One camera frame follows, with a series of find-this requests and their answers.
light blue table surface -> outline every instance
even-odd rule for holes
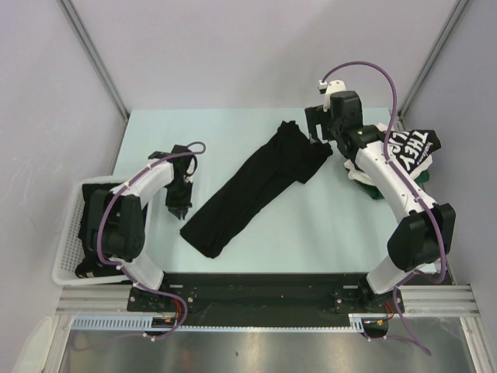
[[[386,108],[365,109],[364,123],[387,124]],[[203,141],[194,176],[193,208],[217,192],[242,163],[295,120],[307,134],[303,109],[135,110],[117,159],[115,175],[131,176],[156,150]],[[257,214],[216,259],[196,251],[180,235],[185,224],[165,208],[165,191],[154,198],[148,252],[166,272],[337,273],[367,272],[387,255],[397,224],[384,200],[372,200],[347,177],[335,154],[307,184],[294,183]]]

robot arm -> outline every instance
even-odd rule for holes
[[[172,154],[189,152],[184,146],[175,145]],[[185,218],[190,203],[193,173],[196,168],[195,155],[171,159],[159,165],[151,165],[167,156],[155,152],[149,156],[146,174],[132,183],[138,175],[111,190],[96,190],[89,205],[85,244],[96,252],[96,240],[103,213],[110,200],[123,186],[127,189],[119,196],[106,221],[103,231],[102,248],[105,256],[125,267],[141,284],[158,289],[164,273],[147,254],[145,236],[148,204],[163,187],[168,189],[165,205],[179,220]]]
[[[392,290],[414,269],[438,260],[439,246],[426,212],[384,157],[384,133],[374,125],[363,125],[362,104],[358,95],[354,91],[346,91],[341,81],[327,84],[325,87],[320,82],[319,86],[320,91],[325,93],[325,104],[305,110],[311,141],[319,141],[316,127],[320,125],[323,140],[336,141],[340,152],[374,181],[397,219],[398,227],[388,240],[387,257],[369,272],[364,284],[371,294],[383,294]],[[392,156],[389,162],[396,162],[433,212],[442,232],[445,252],[449,253],[455,222],[453,208],[449,204],[438,205],[415,184],[395,157]]]

basket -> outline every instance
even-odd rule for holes
[[[105,183],[123,183],[127,179],[119,176],[100,176],[81,181],[73,190],[69,205],[69,211],[66,216],[64,228],[62,229],[61,241],[55,256],[54,269],[52,278],[59,285],[92,285],[92,284],[112,284],[127,280],[125,275],[106,276],[94,278],[79,278],[75,274],[76,267],[85,258],[81,240],[78,238],[80,221],[85,208],[83,199],[82,186],[84,184],[105,184]],[[148,205],[145,231],[148,230],[151,217],[151,204]]]

purple cable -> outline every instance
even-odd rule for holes
[[[411,328],[409,327],[407,320],[405,319],[404,315],[401,312],[400,307],[398,306],[397,303],[397,290],[398,287],[402,286],[405,284],[407,281],[411,280],[415,274],[421,274],[422,276],[428,278],[430,281],[432,281],[434,284],[440,284],[443,279],[445,278],[445,273],[447,271],[447,258],[445,255],[445,247],[443,246],[443,238],[442,238],[442,232],[440,231],[440,227],[438,226],[438,223],[436,222],[435,216],[433,215],[433,212],[429,209],[428,205],[426,202],[419,196],[418,191],[416,188],[414,188],[413,185],[409,182],[408,178],[404,175],[404,173],[395,165],[393,162],[389,162],[391,157],[390,154],[388,153],[388,140],[390,139],[390,134],[391,130],[394,126],[394,115],[397,113],[397,89],[395,88],[394,81],[392,80],[391,76],[380,66],[377,64],[373,64],[371,62],[365,62],[365,61],[351,61],[351,62],[346,62],[345,64],[341,64],[332,70],[328,71],[326,75],[323,77],[321,80],[322,82],[325,82],[326,79],[335,71],[339,70],[340,68],[345,68],[347,66],[353,66],[353,65],[363,65],[363,66],[369,66],[370,68],[374,68],[375,70],[378,70],[383,76],[388,80],[388,83],[390,84],[391,88],[391,93],[392,93],[392,108],[391,112],[392,114],[390,115],[390,122],[388,123],[388,128],[387,132],[385,134],[385,140],[383,143],[383,153],[384,157],[387,159],[388,164],[391,166],[391,168],[395,171],[395,173],[398,175],[398,177],[401,178],[402,182],[408,187],[408,189],[411,191],[412,195],[414,196],[415,200],[421,205],[421,207],[425,210],[426,214],[428,215],[429,220],[431,221],[433,225],[433,229],[435,230],[435,235],[436,235],[436,241],[438,242],[438,246],[440,249],[440,275],[438,277],[434,277],[428,274],[425,274],[421,270],[415,270],[413,273],[409,274],[404,280],[399,282],[394,286],[394,291],[393,291],[393,296],[394,296],[394,304],[395,308],[397,309],[397,313],[401,318],[401,321],[404,323],[404,326],[408,333],[411,335],[412,340],[409,338],[406,338],[404,336],[388,336],[387,339],[391,340],[407,340],[415,345],[417,345],[425,354],[431,356],[432,353],[430,350],[428,350],[426,347],[422,345],[422,343],[419,341],[419,339],[415,336]]]
[[[188,155],[200,155],[200,154],[203,154],[205,152],[206,146],[201,141],[192,142],[191,144],[187,145],[186,147],[189,148],[190,146],[194,146],[194,145],[202,145],[203,149],[200,150],[200,151],[198,151],[198,152],[183,152],[183,153],[178,153],[178,154],[167,155],[166,157],[161,158],[161,159],[159,159],[156,162],[153,162],[150,165],[150,167],[142,169],[136,176],[134,176],[127,183],[127,185],[123,186],[121,189],[119,189],[116,192],[116,194],[114,194],[114,196],[110,200],[109,204],[107,205],[105,211],[103,212],[102,220],[100,221],[100,225],[99,225],[99,231],[97,233],[96,252],[97,252],[97,256],[99,257],[99,259],[100,259],[100,261],[102,263],[110,265],[110,266],[116,266],[116,267],[117,266],[121,266],[121,263],[113,262],[111,260],[107,260],[104,257],[104,255],[103,255],[103,249],[102,249],[103,229],[106,226],[106,222],[107,222],[107,219],[109,218],[110,212],[112,211],[112,207],[114,206],[114,204],[116,203],[116,201],[120,197],[120,195],[122,193],[124,193],[124,191],[126,189],[128,189],[133,184],[135,184],[143,175],[145,175],[148,171],[150,171],[154,167],[156,167],[156,166],[158,166],[158,165],[160,165],[160,164],[162,164],[164,162],[167,162],[167,161],[169,161],[171,159],[185,157],[185,156],[188,156]],[[181,320],[178,321],[176,323],[176,325],[174,325],[170,330],[168,330],[167,332],[163,333],[162,335],[160,335],[160,336],[153,336],[152,337],[153,340],[162,340],[162,339],[166,338],[169,334],[171,334],[172,332],[174,332],[176,329],[178,329],[185,322],[186,317],[188,315],[188,305],[186,304],[186,302],[185,302],[185,300],[183,298],[179,297],[178,295],[172,294],[172,293],[166,293],[165,291],[159,291],[159,290],[150,289],[147,286],[145,286],[145,285],[141,284],[140,282],[138,282],[138,280],[136,278],[134,278],[133,275],[131,275],[127,271],[126,268],[122,267],[121,269],[123,271],[123,274],[125,274],[131,280],[131,282],[133,282],[133,286],[139,287],[142,290],[149,291],[149,292],[151,292],[153,294],[163,295],[163,296],[168,297],[168,298],[174,298],[174,299],[178,300],[182,304],[182,306],[183,306],[184,313],[183,313],[183,317],[181,318]],[[88,347],[85,347],[84,349],[79,349],[79,350],[88,350],[90,348],[94,348],[94,347],[97,347],[97,346],[101,346],[103,344],[107,344],[108,342],[111,342],[111,341],[114,341],[114,340],[120,340],[120,339],[123,339],[123,338],[128,338],[129,336],[143,336],[143,334],[139,334],[139,333],[128,333],[128,334],[124,334],[124,335],[121,335],[121,336],[116,336],[114,338],[111,338],[110,340],[107,340],[104,343],[98,343],[96,345],[88,346]]]

